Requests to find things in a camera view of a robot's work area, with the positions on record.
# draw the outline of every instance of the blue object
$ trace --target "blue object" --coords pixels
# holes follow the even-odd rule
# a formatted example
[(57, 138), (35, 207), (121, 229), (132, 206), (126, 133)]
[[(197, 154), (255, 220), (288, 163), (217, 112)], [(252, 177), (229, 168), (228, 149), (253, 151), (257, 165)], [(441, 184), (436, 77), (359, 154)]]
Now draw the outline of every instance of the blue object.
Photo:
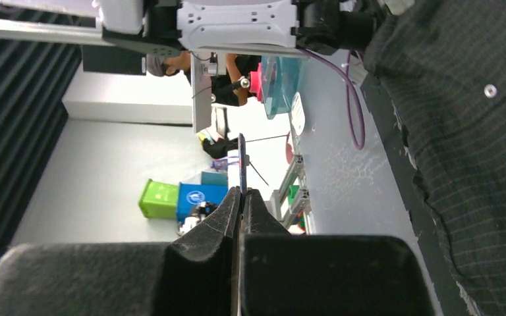
[(226, 157), (212, 161), (210, 167), (216, 171), (228, 171), (228, 165), (236, 165), (239, 163), (239, 157)]
[(298, 83), (304, 61), (288, 57), (262, 57), (262, 91), (267, 119), (276, 114), (289, 113), (292, 100), (298, 91)]
[(178, 222), (185, 222), (191, 207), (202, 202), (220, 204), (228, 193), (227, 186), (208, 186), (203, 184), (179, 184), (179, 197), (175, 213)]
[(245, 195), (247, 194), (247, 165), (249, 162), (245, 155), (245, 137), (243, 134), (239, 133), (237, 136), (237, 149), (239, 150), (239, 186), (241, 189), (241, 200), (245, 201)]
[(201, 172), (201, 184), (228, 187), (228, 175), (219, 172)]

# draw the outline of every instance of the table surface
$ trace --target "table surface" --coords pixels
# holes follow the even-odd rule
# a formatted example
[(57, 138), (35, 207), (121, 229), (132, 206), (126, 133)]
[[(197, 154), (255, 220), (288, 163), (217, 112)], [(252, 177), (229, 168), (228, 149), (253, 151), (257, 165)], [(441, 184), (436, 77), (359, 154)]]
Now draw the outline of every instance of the table surface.
[[(341, 66), (346, 58), (347, 52), (339, 51), (327, 59)], [(366, 145), (359, 151), (352, 144), (345, 88), (344, 81), (330, 68), (314, 59), (306, 61), (298, 88), (306, 126), (298, 144), (310, 192), (312, 230), (316, 234), (392, 235), (404, 240), (423, 267), (437, 314), (442, 315), (409, 213), (360, 90)], [(403, 150), (399, 146), (399, 155), (404, 155)]]

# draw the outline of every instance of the white wall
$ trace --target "white wall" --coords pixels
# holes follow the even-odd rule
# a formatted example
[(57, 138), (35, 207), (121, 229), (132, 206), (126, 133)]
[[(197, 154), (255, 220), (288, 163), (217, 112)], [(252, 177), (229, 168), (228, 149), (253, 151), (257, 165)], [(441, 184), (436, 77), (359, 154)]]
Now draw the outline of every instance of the white wall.
[[(239, 133), (242, 133), (246, 142), (285, 135), (290, 131), (288, 115), (280, 114), (274, 119), (268, 120), (264, 106), (253, 98), (249, 99), (249, 102), (243, 107), (228, 107), (228, 121), (231, 129), (229, 137), (237, 137)], [(269, 184), (267, 186), (255, 170), (248, 167), (248, 186), (259, 190), (266, 201), (270, 199), (272, 191), (280, 187), (288, 169), (285, 146), (286, 138), (246, 143), (251, 163)], [(230, 167), (228, 181), (230, 186), (239, 185), (237, 166)]]
[(69, 119), (13, 244), (174, 240), (175, 221), (140, 212), (146, 180), (177, 184), (209, 163), (191, 128)]
[(173, 77), (83, 72), (78, 67), (63, 96), (72, 119), (107, 122), (192, 123), (191, 86)]

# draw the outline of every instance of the black sleeve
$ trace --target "black sleeve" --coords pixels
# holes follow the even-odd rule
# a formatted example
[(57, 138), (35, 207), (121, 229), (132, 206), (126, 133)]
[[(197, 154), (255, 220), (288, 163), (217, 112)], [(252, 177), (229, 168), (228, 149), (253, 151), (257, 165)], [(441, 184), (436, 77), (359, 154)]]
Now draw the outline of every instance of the black sleeve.
[[(256, 71), (260, 62), (260, 56), (239, 55), (236, 58), (236, 66), (242, 76), (247, 76), (249, 75), (249, 72)], [(235, 95), (235, 93), (232, 91), (217, 93), (219, 89), (227, 87), (231, 84), (232, 82), (230, 80), (230, 76), (227, 74), (224, 76), (216, 76), (212, 78), (212, 93), (216, 95), (216, 103), (229, 105), (232, 107), (239, 106), (237, 95)]]
[(238, 107), (239, 106), (239, 100), (237, 99), (237, 95), (231, 90), (225, 89), (226, 91), (222, 91), (221, 93), (219, 90), (221, 88), (227, 87), (231, 85), (230, 76), (224, 75), (224, 76), (217, 76), (212, 78), (212, 93), (216, 96), (216, 103), (222, 104), (222, 105), (229, 105), (231, 107)]

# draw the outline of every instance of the black shirt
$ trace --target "black shirt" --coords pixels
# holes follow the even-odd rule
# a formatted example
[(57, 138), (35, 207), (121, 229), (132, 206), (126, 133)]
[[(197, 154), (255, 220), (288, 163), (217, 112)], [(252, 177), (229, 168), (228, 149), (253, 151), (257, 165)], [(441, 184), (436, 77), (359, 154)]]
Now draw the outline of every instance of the black shirt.
[[(216, 62), (216, 57), (213, 55), (212, 62)], [(249, 75), (249, 72), (257, 71), (259, 67), (259, 63), (261, 62), (260, 56), (251, 56), (251, 55), (238, 55), (236, 58), (236, 66), (239, 69), (239, 72), (242, 76)], [(186, 72), (185, 76), (189, 83), (191, 83), (191, 72)], [(217, 93), (221, 88), (227, 87), (232, 84), (232, 80), (228, 74), (212, 76), (212, 93), (216, 95), (216, 103), (222, 105), (230, 105), (233, 107), (239, 106), (239, 101), (237, 95), (233, 93), (231, 90), (227, 90), (227, 92)]]
[(416, 1), (387, 18), (364, 54), (408, 131), (447, 264), (484, 315), (506, 315), (503, 17), (502, 0)]

